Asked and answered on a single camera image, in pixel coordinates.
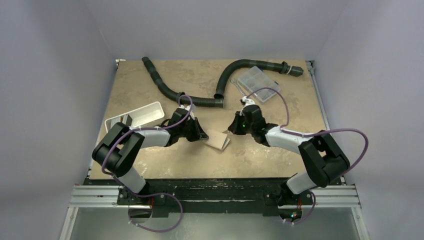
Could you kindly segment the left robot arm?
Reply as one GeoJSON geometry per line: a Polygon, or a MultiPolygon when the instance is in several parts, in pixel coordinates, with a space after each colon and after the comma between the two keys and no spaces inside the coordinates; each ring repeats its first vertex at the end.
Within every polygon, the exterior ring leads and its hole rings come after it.
{"type": "Polygon", "coordinates": [[[180,138],[188,142],[209,138],[189,107],[177,108],[171,118],[159,126],[130,128],[124,123],[116,123],[94,148],[91,157],[106,174],[130,191],[132,201],[142,205],[149,199],[149,183],[133,166],[139,151],[150,147],[170,147],[180,138]]]}

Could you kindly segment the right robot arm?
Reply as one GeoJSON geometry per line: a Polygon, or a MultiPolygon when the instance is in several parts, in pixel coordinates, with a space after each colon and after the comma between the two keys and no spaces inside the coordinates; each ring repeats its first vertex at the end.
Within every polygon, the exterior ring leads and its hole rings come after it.
{"type": "Polygon", "coordinates": [[[266,147],[285,149],[301,156],[305,171],[283,182],[278,195],[270,195],[278,206],[294,203],[301,193],[314,187],[325,188],[351,166],[329,133],[320,131],[318,135],[309,136],[284,130],[278,124],[266,122],[256,104],[247,104],[237,111],[227,129],[234,135],[250,134],[255,142],[266,147]]]}

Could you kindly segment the beige card holder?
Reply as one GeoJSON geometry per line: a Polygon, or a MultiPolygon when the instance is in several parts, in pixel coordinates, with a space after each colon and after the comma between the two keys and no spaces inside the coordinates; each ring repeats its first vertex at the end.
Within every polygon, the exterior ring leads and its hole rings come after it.
{"type": "Polygon", "coordinates": [[[214,149],[224,151],[225,148],[230,143],[230,139],[227,134],[223,132],[218,132],[216,130],[208,129],[206,130],[208,139],[203,140],[202,142],[209,147],[214,149]]]}

